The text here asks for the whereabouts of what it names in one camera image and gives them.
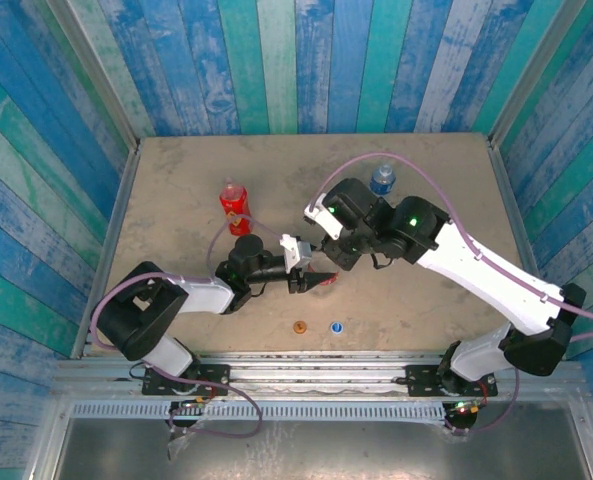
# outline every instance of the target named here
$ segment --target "bottle label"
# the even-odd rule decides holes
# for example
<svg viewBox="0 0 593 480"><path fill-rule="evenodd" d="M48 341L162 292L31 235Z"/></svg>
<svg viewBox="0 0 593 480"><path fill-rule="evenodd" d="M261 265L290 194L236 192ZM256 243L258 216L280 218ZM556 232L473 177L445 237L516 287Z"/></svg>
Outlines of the bottle label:
<svg viewBox="0 0 593 480"><path fill-rule="evenodd" d="M394 183L378 183L372 179L369 182L369 189L374 192L376 195L387 195L389 192L392 191Z"/></svg>
<svg viewBox="0 0 593 480"><path fill-rule="evenodd" d="M235 217L236 215L238 215L238 214L236 212L234 212L233 210L230 210L229 212L227 212L227 218L232 218L232 217ZM237 227L238 225L240 225L240 222L242 220L243 220L242 218L237 218L236 220L231 222L230 225Z"/></svg>

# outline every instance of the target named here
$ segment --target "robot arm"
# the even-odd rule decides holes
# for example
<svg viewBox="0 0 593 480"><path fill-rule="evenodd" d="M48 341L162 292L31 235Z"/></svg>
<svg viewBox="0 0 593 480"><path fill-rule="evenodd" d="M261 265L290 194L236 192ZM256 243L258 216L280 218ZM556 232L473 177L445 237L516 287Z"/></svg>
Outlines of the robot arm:
<svg viewBox="0 0 593 480"><path fill-rule="evenodd" d="M446 212L419 197L407 197L395 208L355 178L341 181L321 195L305 219L327 235L322 250L337 265L351 270L363 254L403 258L440 273L500 311L509 321L481 338L456 342L439 368L448 390L463 382L515 366L533 375L549 375L562 359L576 315L562 311L526 291L476 258ZM513 275L558 300L581 306L585 292L570 284L563 289L535 278L475 245Z"/></svg>
<svg viewBox="0 0 593 480"><path fill-rule="evenodd" d="M175 377L193 378L197 355L165 332L179 313L230 314L252 298L251 285L286 282L289 293L304 293L333 273L305 272L311 245L283 235L284 255L265 250L256 235L240 237L215 278L142 280L123 289L100 312L98 329L127 360L143 360ZM138 265L120 283L137 275L163 273L152 262Z"/></svg>

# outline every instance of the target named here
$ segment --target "perforated metal strip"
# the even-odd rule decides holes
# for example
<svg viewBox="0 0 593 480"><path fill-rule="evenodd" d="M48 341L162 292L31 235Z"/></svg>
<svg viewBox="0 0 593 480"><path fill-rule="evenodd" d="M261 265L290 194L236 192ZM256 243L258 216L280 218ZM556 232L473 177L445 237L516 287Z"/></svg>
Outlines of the perforated metal strip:
<svg viewBox="0 0 593 480"><path fill-rule="evenodd" d="M75 418L166 419L169 401L85 401L74 407ZM265 420L440 422L440 402L259 402ZM255 420L254 408L242 401L213 402L206 409L188 408L177 417L213 420Z"/></svg>

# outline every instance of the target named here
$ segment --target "beige table surface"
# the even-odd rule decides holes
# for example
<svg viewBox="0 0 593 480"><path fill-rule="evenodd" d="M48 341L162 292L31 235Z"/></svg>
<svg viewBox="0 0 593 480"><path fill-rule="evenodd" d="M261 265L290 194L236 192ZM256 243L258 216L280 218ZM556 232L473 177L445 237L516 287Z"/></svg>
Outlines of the beige table surface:
<svg viewBox="0 0 593 480"><path fill-rule="evenodd" d="M145 140L109 285L143 260L168 272L206 276L205 253L224 220L218 195L225 177L243 183L252 214L274 230L319 243L320 228L302 220L305 204L334 168L352 156L388 150L406 155L443 186L469 232L519 264L486 144L476 134L300 135L184 137ZM345 176L369 180L380 162L351 167ZM438 196L415 172L396 166L389 196L398 202ZM258 229L266 247L281 248ZM236 237L219 239L214 262L226 258ZM297 335L292 325L307 322ZM341 335L330 332L343 322ZM494 309L436 273L404 261L376 271L369 257L341 272L331 287L289 295L270 284L233 315L179 315L169 332L196 351L425 350L475 337L500 325Z"/></svg>

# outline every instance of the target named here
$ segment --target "metal floor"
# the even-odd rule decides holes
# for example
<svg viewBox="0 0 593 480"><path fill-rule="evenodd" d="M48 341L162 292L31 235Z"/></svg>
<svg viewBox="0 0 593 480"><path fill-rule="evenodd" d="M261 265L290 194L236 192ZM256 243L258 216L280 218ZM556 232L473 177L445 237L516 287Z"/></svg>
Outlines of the metal floor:
<svg viewBox="0 0 593 480"><path fill-rule="evenodd" d="M480 424L504 405L483 410ZM247 431L250 422L214 422ZM195 436L174 462L160 420L72 419L62 480L456 480L589 478L572 419L560 404L522 403L498 428L457 438L413 423L266 422L248 440Z"/></svg>

